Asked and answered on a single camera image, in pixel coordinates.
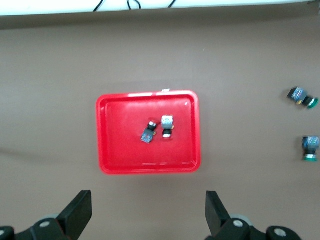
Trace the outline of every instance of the electronic component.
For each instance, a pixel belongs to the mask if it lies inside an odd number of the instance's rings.
[[[174,116],[163,115],[161,118],[161,127],[163,128],[162,137],[171,138],[172,129],[174,129]]]
[[[302,139],[302,148],[304,150],[304,160],[307,162],[316,162],[316,151],[319,148],[318,136],[304,136]]]
[[[153,121],[150,121],[146,129],[143,131],[141,141],[149,144],[151,143],[152,139],[154,138],[154,135],[156,135],[157,124]]]
[[[294,87],[289,92],[288,98],[295,101],[297,105],[304,105],[308,109],[313,109],[318,104],[318,98],[308,96],[308,92],[301,87]]]

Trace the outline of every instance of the white wall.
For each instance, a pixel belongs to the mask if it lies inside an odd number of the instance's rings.
[[[92,12],[100,0],[0,0],[0,16]],[[142,9],[167,8],[172,0],[139,0]],[[176,0],[173,8],[263,5],[307,0]],[[131,7],[138,5],[130,0]],[[126,0],[104,0],[98,11],[128,10]]]

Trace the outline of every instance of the red tray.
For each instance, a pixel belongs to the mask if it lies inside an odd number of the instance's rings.
[[[173,115],[172,137],[161,124],[141,141],[150,119]],[[106,174],[191,173],[201,164],[198,96],[189,90],[102,95],[96,102],[99,165]]]

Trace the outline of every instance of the black cable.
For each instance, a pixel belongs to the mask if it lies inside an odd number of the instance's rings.
[[[170,5],[168,6],[168,9],[170,9],[170,8],[175,4],[176,1],[177,1],[177,0],[173,0],[173,1],[170,3]]]
[[[128,5],[128,8],[129,8],[130,10],[132,10],[129,1],[130,1],[130,0],[126,0],[126,4]],[[141,4],[140,4],[140,2],[139,2],[138,0],[133,0],[133,1],[135,1],[135,2],[139,5],[139,9],[141,9]]]
[[[100,2],[99,2],[99,4],[95,7],[95,9],[93,10],[93,12],[96,12],[99,8],[100,8],[100,6],[101,6],[101,4],[104,2],[104,0],[101,0]]]

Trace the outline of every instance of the screw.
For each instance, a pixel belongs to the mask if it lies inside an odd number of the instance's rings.
[[[242,228],[244,226],[242,221],[239,221],[239,220],[234,220],[233,225],[235,225],[237,228]]]
[[[39,227],[40,228],[45,228],[45,227],[48,227],[49,225],[50,225],[50,222],[44,221],[44,222],[40,223]]]
[[[277,234],[279,237],[286,237],[287,236],[286,232],[280,228],[276,228],[274,230],[274,233]]]

